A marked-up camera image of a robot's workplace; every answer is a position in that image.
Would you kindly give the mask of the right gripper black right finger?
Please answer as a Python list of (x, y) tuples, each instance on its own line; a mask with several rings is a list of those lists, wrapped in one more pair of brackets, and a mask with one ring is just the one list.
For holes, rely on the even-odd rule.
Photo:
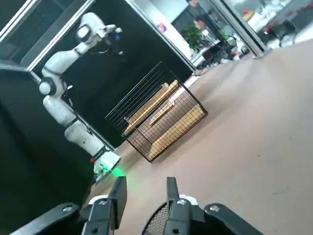
[(175, 177), (167, 178), (168, 219), (165, 235), (261, 235), (227, 206), (212, 203), (201, 209), (179, 195)]

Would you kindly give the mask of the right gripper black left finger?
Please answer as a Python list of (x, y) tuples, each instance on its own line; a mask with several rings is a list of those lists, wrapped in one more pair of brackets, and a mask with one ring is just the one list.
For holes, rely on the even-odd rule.
[(13, 235), (113, 235), (127, 202), (127, 178), (119, 176), (109, 195), (86, 208), (63, 203), (15, 230)]

